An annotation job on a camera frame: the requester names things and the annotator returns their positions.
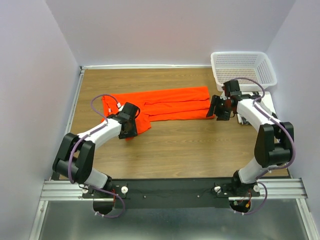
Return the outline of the orange t shirt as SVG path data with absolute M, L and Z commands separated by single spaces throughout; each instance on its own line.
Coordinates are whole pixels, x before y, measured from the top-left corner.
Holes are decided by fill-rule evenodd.
M 140 108 L 135 121 L 139 135 L 152 127 L 151 122 L 206 119 L 211 103 L 207 86 L 113 93 L 112 96 L 122 105 L 129 102 Z

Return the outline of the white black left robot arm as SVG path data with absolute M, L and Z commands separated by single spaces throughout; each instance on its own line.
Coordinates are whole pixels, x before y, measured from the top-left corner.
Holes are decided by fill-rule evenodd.
M 102 123 L 79 134 L 67 133 L 53 161 L 52 170 L 71 183 L 93 187 L 101 198 L 112 192 L 112 178 L 93 167 L 95 151 L 113 138 L 127 139 L 138 135 L 136 118 L 141 110 L 126 102 L 118 112 L 105 116 Z

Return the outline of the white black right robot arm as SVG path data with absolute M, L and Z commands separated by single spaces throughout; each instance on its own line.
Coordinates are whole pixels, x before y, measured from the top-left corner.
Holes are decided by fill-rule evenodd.
M 258 179 L 266 173 L 287 168 L 294 162 L 294 126 L 280 121 L 263 108 L 264 90 L 257 95 L 244 94 L 238 78 L 226 81 L 222 89 L 224 98 L 213 95 L 206 116 L 228 121 L 231 114 L 238 114 L 257 131 L 253 159 L 233 174 L 227 186 L 228 191 L 241 196 L 254 188 Z

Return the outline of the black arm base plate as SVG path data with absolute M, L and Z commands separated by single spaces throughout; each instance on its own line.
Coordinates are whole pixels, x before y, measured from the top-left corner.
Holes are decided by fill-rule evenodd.
M 89 186 L 82 196 L 92 199 L 93 209 L 104 215 L 122 208 L 232 208 L 247 213 L 260 187 L 233 177 L 114 179 L 109 194 Z

